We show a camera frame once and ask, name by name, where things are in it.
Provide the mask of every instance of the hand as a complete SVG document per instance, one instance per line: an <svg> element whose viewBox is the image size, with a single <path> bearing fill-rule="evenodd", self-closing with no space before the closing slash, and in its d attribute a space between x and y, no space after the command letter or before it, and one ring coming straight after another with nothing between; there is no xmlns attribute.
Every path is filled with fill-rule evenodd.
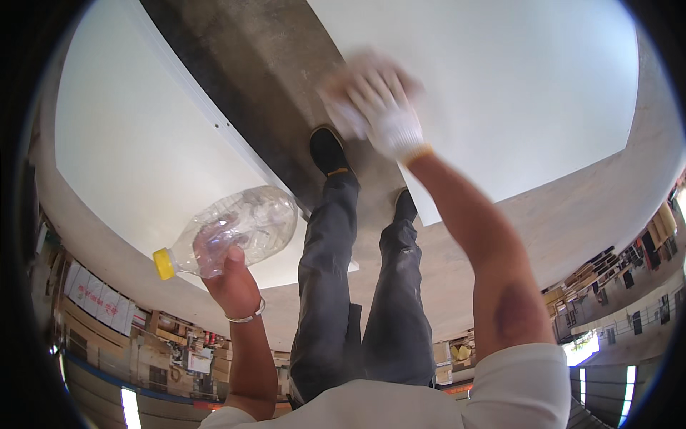
<svg viewBox="0 0 686 429"><path fill-rule="evenodd" d="M260 304L260 293L255 279L246 267L246 255L238 246L226 252L224 272L211 279L202 279L212 298L231 318L252 316Z"/></svg>
<svg viewBox="0 0 686 429"><path fill-rule="evenodd" d="M384 71L383 77L375 69L356 75L348 95L369 122L369 142L378 153L407 165L433 152L394 71Z"/></svg>

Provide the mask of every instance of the sneaker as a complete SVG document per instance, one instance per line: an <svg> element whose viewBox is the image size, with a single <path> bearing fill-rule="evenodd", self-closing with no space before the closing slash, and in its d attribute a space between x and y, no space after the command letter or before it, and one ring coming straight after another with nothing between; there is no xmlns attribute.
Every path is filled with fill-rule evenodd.
<svg viewBox="0 0 686 429"><path fill-rule="evenodd" d="M395 199L395 216L393 223L400 220L409 220L410 223L417 217L417 208L414 206L410 191L404 187Z"/></svg>
<svg viewBox="0 0 686 429"><path fill-rule="evenodd" d="M336 173L355 173L345 157L341 138L332 126L322 125L312 131L309 154L314 164L327 177Z"/></svg>

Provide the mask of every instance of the gray pants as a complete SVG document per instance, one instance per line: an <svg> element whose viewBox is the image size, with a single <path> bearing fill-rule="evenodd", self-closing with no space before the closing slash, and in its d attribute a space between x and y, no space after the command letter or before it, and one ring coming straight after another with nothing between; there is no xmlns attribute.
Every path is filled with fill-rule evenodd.
<svg viewBox="0 0 686 429"><path fill-rule="evenodd" d="M434 378L431 326L419 289L422 253L408 220L381 233L381 273L360 341L361 307L350 302L347 275L357 234L358 192L353 174L330 176L307 225L290 366L302 403L356 378L420 386L430 386Z"/></svg>

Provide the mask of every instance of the silver bracelet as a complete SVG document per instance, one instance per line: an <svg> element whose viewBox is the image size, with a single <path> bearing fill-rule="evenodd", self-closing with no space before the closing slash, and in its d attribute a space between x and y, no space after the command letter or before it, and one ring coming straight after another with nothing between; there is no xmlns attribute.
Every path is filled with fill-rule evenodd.
<svg viewBox="0 0 686 429"><path fill-rule="evenodd" d="M226 317L229 322L247 323L247 322L251 321L252 319L258 317L260 314L262 314L262 312L264 311L264 308L266 306L267 306L267 303L264 301L264 298L259 297L259 308L255 312L255 314L253 314L252 316L243 317L243 318L231 318L231 317L227 316L226 313L224 313L224 317Z"/></svg>

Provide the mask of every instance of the clear plastic bottle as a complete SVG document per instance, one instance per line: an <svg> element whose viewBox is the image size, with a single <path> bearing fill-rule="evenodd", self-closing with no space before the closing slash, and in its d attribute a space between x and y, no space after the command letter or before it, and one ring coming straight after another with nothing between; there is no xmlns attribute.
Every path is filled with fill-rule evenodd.
<svg viewBox="0 0 686 429"><path fill-rule="evenodd" d="M246 265L256 264L286 247L297 220L298 207L282 189L246 189L195 215L171 248L152 257L162 280L178 272L210 279L222 274L230 245L244 250Z"/></svg>

